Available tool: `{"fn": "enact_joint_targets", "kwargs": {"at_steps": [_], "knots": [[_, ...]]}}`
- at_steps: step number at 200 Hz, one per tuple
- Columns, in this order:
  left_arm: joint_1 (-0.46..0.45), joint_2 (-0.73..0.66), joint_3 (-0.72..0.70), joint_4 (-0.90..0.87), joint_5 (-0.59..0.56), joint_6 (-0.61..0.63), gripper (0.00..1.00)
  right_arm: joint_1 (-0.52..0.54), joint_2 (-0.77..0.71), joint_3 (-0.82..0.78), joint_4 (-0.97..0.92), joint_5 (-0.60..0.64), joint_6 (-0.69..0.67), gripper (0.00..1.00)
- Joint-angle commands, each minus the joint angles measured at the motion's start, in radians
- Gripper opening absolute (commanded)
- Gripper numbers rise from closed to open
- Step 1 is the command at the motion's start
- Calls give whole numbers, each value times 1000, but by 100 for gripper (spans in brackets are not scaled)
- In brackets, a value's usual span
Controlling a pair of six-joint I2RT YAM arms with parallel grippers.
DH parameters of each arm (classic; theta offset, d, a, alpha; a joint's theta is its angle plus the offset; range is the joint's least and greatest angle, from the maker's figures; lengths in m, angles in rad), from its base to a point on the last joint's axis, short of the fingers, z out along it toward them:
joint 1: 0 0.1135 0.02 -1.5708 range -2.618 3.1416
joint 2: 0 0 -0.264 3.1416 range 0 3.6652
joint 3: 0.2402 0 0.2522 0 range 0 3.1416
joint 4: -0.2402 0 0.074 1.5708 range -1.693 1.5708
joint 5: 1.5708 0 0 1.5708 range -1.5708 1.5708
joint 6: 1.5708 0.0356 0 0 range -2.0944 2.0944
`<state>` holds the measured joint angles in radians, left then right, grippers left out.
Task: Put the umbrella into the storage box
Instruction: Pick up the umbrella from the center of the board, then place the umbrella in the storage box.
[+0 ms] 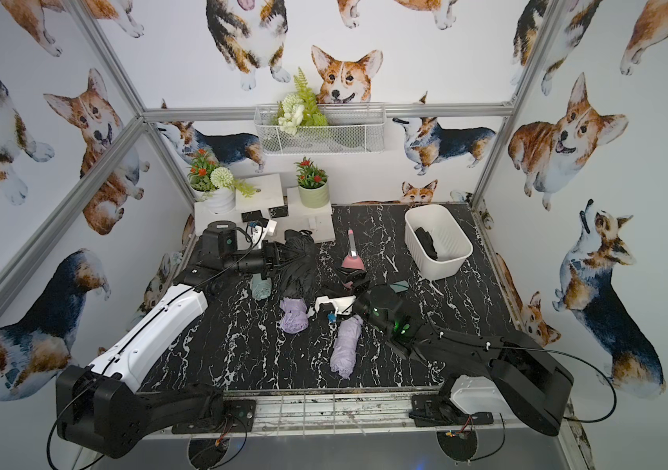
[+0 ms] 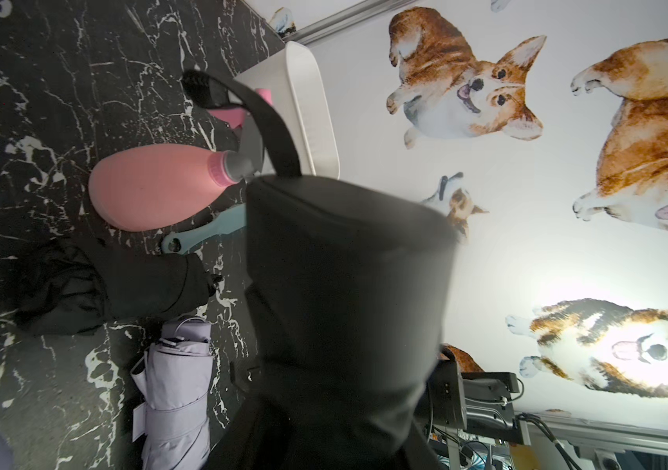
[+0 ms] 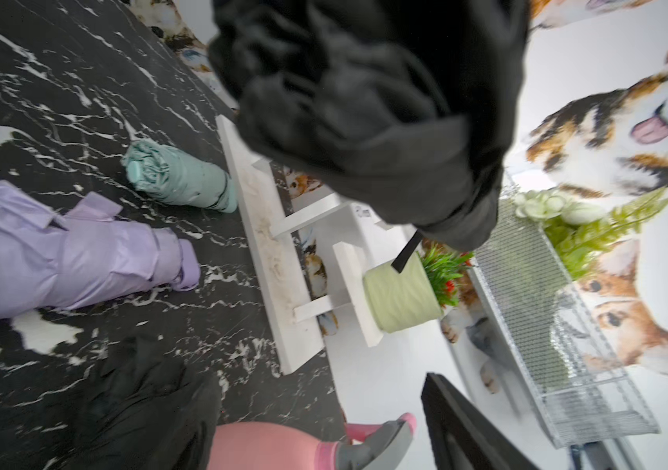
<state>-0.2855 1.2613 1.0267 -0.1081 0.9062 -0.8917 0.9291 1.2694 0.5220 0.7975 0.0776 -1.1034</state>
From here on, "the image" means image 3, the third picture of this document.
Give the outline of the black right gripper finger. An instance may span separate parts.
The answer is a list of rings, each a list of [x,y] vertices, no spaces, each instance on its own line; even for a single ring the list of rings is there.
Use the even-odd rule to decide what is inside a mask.
[[[443,375],[426,376],[421,400],[437,468],[536,467]]]

